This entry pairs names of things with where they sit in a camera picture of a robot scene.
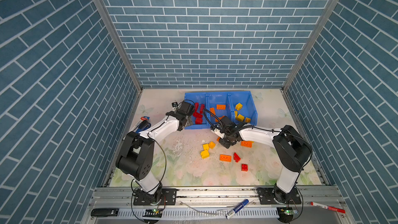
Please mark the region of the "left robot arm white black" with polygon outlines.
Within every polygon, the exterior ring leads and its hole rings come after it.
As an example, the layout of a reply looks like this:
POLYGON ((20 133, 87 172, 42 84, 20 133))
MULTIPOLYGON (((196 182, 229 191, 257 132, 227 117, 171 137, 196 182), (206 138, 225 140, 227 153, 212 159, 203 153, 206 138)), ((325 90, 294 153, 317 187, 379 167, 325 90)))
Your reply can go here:
POLYGON ((174 103, 174 111, 167 112, 157 124, 139 133, 129 132, 121 145, 116 158, 116 168, 133 177, 139 189, 133 191, 142 196, 149 204, 161 202, 162 183, 151 172, 155 145, 168 135, 181 131, 195 112, 195 103, 184 100, 174 103))

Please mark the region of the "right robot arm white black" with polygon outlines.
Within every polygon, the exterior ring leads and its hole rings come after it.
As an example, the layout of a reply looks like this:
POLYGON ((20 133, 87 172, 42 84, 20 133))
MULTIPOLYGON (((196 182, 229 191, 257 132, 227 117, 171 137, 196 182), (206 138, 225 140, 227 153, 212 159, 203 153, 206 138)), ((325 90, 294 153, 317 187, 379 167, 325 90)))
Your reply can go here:
POLYGON ((266 129, 248 123, 235 124, 229 117, 218 118, 211 111, 204 109, 204 117, 213 116, 217 123, 210 123, 210 130, 219 137, 219 143, 230 148, 237 143, 257 142, 276 150, 283 165, 280 176, 274 185, 273 196, 276 202, 285 204, 292 198, 297 180, 309 163, 313 149, 291 125, 281 129, 266 129))

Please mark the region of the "red lego brick large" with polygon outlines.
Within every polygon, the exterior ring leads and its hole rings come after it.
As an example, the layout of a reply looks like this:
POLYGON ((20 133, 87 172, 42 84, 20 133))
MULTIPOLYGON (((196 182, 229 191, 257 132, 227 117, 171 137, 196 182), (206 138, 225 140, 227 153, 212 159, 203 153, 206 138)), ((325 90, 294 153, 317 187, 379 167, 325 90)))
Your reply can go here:
POLYGON ((205 104, 201 104, 200 105, 200 108, 199 108, 199 114, 201 114, 201 115, 203 115, 203 113, 204 113, 204 109, 205 109, 205 104))

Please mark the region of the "blue three-compartment bin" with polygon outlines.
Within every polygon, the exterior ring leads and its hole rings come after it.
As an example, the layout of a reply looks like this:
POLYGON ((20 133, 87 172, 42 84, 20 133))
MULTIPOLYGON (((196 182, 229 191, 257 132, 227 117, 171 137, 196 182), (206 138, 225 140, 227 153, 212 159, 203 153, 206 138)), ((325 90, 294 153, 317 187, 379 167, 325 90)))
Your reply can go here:
POLYGON ((202 105, 212 111, 218 118, 229 117, 235 124, 239 124, 237 115, 242 115, 244 122, 257 125, 258 112, 251 92, 230 91, 230 92, 192 92, 186 93, 184 98, 190 103, 198 103, 197 111, 202 105))

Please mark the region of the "red lego brick bottom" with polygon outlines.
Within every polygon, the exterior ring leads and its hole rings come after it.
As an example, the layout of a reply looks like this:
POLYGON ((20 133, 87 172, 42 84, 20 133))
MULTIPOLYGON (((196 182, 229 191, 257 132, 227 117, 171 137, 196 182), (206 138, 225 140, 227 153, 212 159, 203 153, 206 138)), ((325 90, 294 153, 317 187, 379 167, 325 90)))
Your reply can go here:
POLYGON ((199 119, 202 119, 202 118, 203 118, 203 115, 200 114, 200 113, 197 113, 197 112, 194 112, 194 113, 193 113, 193 116, 194 116, 195 118, 199 118, 199 119))

